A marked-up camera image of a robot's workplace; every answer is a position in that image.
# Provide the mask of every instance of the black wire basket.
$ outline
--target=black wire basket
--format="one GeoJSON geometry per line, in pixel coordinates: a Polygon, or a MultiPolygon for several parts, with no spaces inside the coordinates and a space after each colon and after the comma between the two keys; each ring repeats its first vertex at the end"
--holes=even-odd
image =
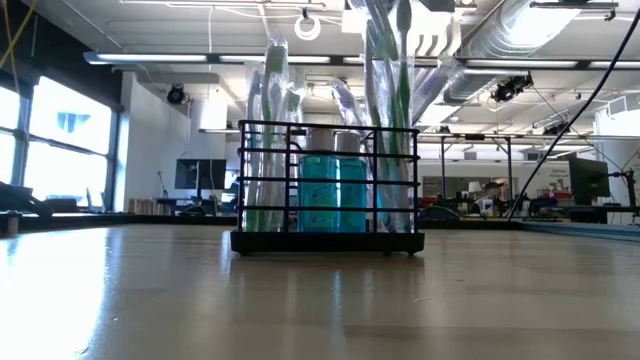
{"type": "Polygon", "coordinates": [[[418,174],[418,134],[416,129],[399,129],[399,128],[380,128],[367,126],[349,126],[349,125],[325,125],[325,124],[303,124],[303,123],[285,123],[259,120],[240,120],[238,121],[240,129],[240,176],[237,178],[238,187],[238,228],[231,234],[231,249],[241,254],[249,254],[254,252],[345,252],[345,251],[380,251],[385,254],[392,252],[407,252],[410,255],[424,249],[424,234],[418,231],[418,186],[416,181],[418,174]],[[278,129],[276,135],[285,137],[285,148],[256,148],[247,147],[247,135],[261,135],[259,131],[249,131],[248,126],[262,126],[264,129],[278,129]],[[342,152],[342,151],[319,151],[319,150],[302,150],[291,149],[291,145],[297,145],[292,141],[293,136],[304,136],[306,129],[324,128],[331,130],[352,130],[358,132],[368,132],[362,141],[372,143],[372,151],[370,153],[360,152],[342,152]],[[382,133],[406,133],[412,139],[412,154],[381,154],[378,153],[378,139],[382,133]],[[264,154],[284,154],[285,157],[285,176],[284,177],[266,177],[266,176],[246,176],[247,153],[264,153],[264,154]],[[325,178],[294,178],[290,175],[291,167],[298,164],[291,162],[291,155],[333,155],[333,156],[349,156],[357,158],[372,158],[371,180],[347,180],[347,179],[325,179],[325,178]],[[413,169],[413,181],[391,181],[378,180],[378,159],[393,158],[405,159],[411,163],[413,169]],[[283,182],[285,186],[284,206],[263,206],[263,205],[245,205],[245,185],[247,181],[260,182],[283,182]],[[311,207],[311,206],[295,206],[291,205],[289,191],[295,186],[292,183],[344,183],[344,184],[362,184],[371,185],[372,187],[372,206],[371,207],[311,207]],[[413,203],[408,208],[380,208],[378,207],[377,196],[379,185],[400,185],[407,186],[413,190],[413,203]],[[272,210],[283,212],[283,222],[278,232],[248,232],[243,230],[243,217],[245,211],[250,210],[272,210]],[[355,211],[373,214],[372,226],[370,232],[364,233],[313,233],[313,232],[296,232],[290,229],[290,214],[297,211],[355,211]],[[378,231],[379,213],[411,213],[413,214],[413,224],[411,232],[408,233],[389,233],[378,231]]]}

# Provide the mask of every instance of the monitor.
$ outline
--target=monitor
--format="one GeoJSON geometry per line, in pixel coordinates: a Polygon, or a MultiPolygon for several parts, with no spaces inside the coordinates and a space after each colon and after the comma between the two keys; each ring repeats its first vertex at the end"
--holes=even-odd
{"type": "Polygon", "coordinates": [[[178,159],[176,189],[223,190],[227,160],[178,159]]]}
{"type": "Polygon", "coordinates": [[[571,193],[576,205],[591,205],[594,197],[609,197],[609,168],[607,163],[586,159],[569,159],[571,193]]]}

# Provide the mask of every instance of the security camera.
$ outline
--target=security camera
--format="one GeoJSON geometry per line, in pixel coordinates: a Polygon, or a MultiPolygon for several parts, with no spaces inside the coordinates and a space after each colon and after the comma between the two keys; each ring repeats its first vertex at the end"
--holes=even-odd
{"type": "Polygon", "coordinates": [[[184,92],[184,84],[173,84],[167,94],[167,101],[172,105],[182,105],[189,101],[189,96],[184,92]]]}

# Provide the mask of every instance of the person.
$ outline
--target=person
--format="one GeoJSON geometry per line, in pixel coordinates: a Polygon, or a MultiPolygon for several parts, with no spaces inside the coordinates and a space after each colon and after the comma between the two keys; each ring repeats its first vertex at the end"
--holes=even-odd
{"type": "Polygon", "coordinates": [[[476,200],[473,205],[471,205],[471,210],[469,210],[469,214],[480,214],[482,210],[482,200],[491,199],[494,200],[498,198],[500,195],[500,189],[504,184],[499,184],[496,182],[488,182],[484,185],[484,196],[480,199],[476,200]]]}

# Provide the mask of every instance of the mouthwash bottle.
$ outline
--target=mouthwash bottle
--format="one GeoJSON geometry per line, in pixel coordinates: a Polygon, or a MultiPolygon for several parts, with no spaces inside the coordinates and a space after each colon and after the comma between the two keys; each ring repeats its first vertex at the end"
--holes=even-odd
{"type": "MultiPolygon", "coordinates": [[[[307,150],[333,150],[333,130],[311,129],[307,150]]],[[[338,179],[338,159],[332,155],[305,155],[299,164],[301,179],[338,179]]],[[[336,183],[298,183],[298,206],[338,207],[336,183]]],[[[298,231],[338,232],[339,216],[334,210],[298,211],[298,231]]]]}
{"type": "MultiPolygon", "coordinates": [[[[352,132],[339,132],[336,135],[336,150],[342,152],[360,152],[360,135],[352,132]]],[[[367,164],[358,157],[338,157],[338,176],[340,180],[367,179],[367,164]]],[[[340,207],[367,206],[367,186],[365,184],[338,184],[340,207]]],[[[362,211],[341,211],[340,232],[365,232],[367,213],[362,211]]]]}

